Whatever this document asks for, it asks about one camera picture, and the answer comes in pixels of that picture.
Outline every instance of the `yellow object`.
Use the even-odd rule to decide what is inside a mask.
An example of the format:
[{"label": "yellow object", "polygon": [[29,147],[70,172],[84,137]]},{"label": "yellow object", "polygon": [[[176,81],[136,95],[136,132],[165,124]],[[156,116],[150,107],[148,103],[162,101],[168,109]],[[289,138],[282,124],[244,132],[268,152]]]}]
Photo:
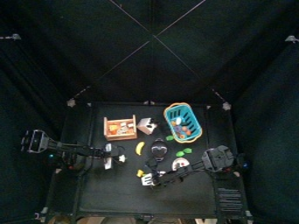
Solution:
[{"label": "yellow object", "polygon": [[136,176],[137,176],[138,178],[141,178],[141,177],[142,177],[142,175],[144,175],[144,171],[137,170]]},{"label": "yellow object", "polygon": [[134,153],[138,156],[141,156],[141,149],[142,149],[144,145],[145,145],[145,142],[140,142],[134,147]]},{"label": "yellow object", "polygon": [[108,130],[109,131],[117,130],[117,125],[114,124],[108,125]]}]

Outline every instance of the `green toy vegetable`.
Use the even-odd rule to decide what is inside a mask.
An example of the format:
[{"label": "green toy vegetable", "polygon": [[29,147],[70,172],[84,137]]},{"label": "green toy vegetable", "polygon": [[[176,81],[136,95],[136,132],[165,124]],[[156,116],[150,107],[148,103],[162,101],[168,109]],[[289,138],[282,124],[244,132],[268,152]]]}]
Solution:
[{"label": "green toy vegetable", "polygon": [[177,158],[182,157],[182,155],[184,155],[182,151],[177,151],[177,152],[176,152],[176,157],[177,157]]},{"label": "green toy vegetable", "polygon": [[172,140],[173,140],[173,136],[168,136],[168,137],[165,138],[165,140],[166,140],[166,141],[172,141]]},{"label": "green toy vegetable", "polygon": [[186,153],[186,154],[189,154],[189,153],[192,153],[192,149],[190,149],[190,148],[185,148],[185,149],[182,150],[182,152]]}]

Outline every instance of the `metal rod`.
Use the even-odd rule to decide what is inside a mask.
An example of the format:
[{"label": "metal rod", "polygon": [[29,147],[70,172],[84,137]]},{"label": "metal rod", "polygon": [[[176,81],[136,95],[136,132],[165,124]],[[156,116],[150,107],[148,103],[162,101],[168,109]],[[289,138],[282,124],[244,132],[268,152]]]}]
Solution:
[{"label": "metal rod", "polygon": [[189,66],[184,63],[184,61],[180,59],[180,57],[174,54],[174,52],[172,51],[172,49],[164,44],[164,42],[153,35],[154,39],[158,41],[158,43],[164,46],[164,48],[170,52],[170,54],[173,55],[173,57],[182,63],[182,65],[189,69],[189,71],[192,72],[192,74],[194,74],[197,76],[197,78],[200,78],[200,76],[197,75],[197,73],[193,72],[193,70],[189,68]]},{"label": "metal rod", "polygon": [[[109,74],[114,69],[116,67],[122,64],[125,62],[125,60],[128,58],[130,58],[130,56],[149,43],[149,41],[145,41],[114,65],[113,67],[106,71],[104,72],[104,74],[101,76],[98,76],[94,81],[98,81],[106,74]],[[90,86],[85,86],[85,88],[82,90],[80,90],[80,92],[77,94],[74,94],[74,96],[70,98],[70,100],[73,100],[77,96],[80,96],[80,94],[82,92],[86,91],[86,89],[90,88]]]},{"label": "metal rod", "polygon": [[145,27],[140,24],[140,22],[137,22],[137,20],[128,14],[128,12],[117,5],[117,3],[112,0],[108,1],[132,18],[132,20],[144,28],[144,30],[148,31]]},{"label": "metal rod", "polygon": [[200,1],[154,36],[160,36],[204,2]]}]

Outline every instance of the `wooden crate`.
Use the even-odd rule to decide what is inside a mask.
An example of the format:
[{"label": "wooden crate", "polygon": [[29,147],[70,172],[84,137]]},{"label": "wooden crate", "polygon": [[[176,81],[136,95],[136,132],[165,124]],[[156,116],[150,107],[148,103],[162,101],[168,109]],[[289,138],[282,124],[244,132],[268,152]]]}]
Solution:
[{"label": "wooden crate", "polygon": [[108,141],[134,139],[136,116],[133,115],[130,119],[110,121],[104,117],[104,136]]}]

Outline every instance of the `toy food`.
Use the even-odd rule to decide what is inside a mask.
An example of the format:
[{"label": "toy food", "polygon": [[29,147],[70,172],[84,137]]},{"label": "toy food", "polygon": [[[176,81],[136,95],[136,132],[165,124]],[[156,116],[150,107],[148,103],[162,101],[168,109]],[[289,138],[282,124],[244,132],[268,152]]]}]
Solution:
[{"label": "toy food", "polygon": [[142,150],[144,145],[145,145],[145,142],[140,142],[134,147],[134,153],[138,156],[141,156],[141,150]]}]

